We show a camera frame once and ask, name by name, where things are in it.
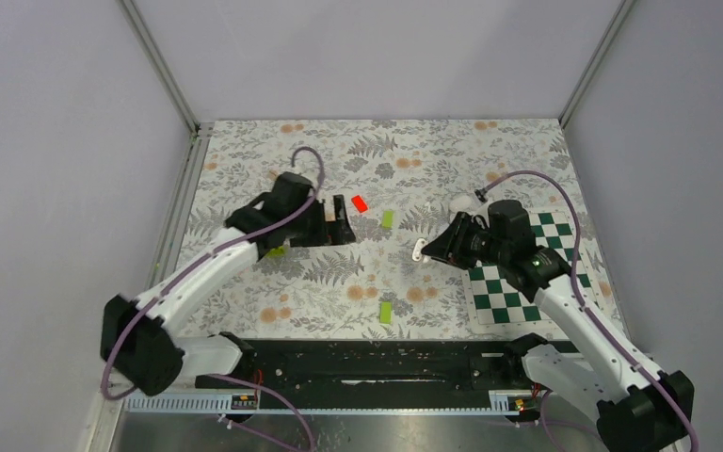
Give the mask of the white oval earbud charging case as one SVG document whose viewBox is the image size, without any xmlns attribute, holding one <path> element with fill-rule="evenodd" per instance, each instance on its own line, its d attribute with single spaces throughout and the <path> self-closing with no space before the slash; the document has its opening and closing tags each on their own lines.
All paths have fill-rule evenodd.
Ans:
<svg viewBox="0 0 723 452">
<path fill-rule="evenodd" d="M 454 198 L 448 204 L 448 210 L 455 214 L 457 212 L 467 212 L 473 206 L 473 200 L 467 195 L 462 195 Z"/>
</svg>

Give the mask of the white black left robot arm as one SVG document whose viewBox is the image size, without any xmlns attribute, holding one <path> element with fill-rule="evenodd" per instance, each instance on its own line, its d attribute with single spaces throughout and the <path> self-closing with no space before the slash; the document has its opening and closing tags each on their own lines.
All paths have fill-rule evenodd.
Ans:
<svg viewBox="0 0 723 452">
<path fill-rule="evenodd" d="M 231 278 L 272 250 L 343 246 L 356 240 L 345 197 L 332 199 L 334 218 L 313 183 L 293 172 L 236 209 L 216 237 L 183 268 L 132 299 L 113 297 L 104 307 L 100 354 L 105 373 L 117 371 L 146 396 L 177 379 L 218 374 L 233 387 L 251 381 L 251 347 L 229 332 L 181 337 L 186 320 Z"/>
</svg>

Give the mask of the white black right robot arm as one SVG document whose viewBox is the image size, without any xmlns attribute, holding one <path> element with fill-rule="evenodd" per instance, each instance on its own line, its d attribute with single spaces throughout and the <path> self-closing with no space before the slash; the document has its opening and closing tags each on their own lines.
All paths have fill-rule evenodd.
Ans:
<svg viewBox="0 0 723 452">
<path fill-rule="evenodd" d="M 491 202 L 484 217 L 456 213 L 421 253 L 463 270 L 496 266 L 501 278 L 547 315 L 582 354 L 581 366 L 532 333 L 510 343 L 504 379 L 551 390 L 585 414 L 610 451 L 660 451 L 689 435 L 694 386 L 635 347 L 579 287 L 565 257 L 540 245 L 517 201 Z"/>
</svg>

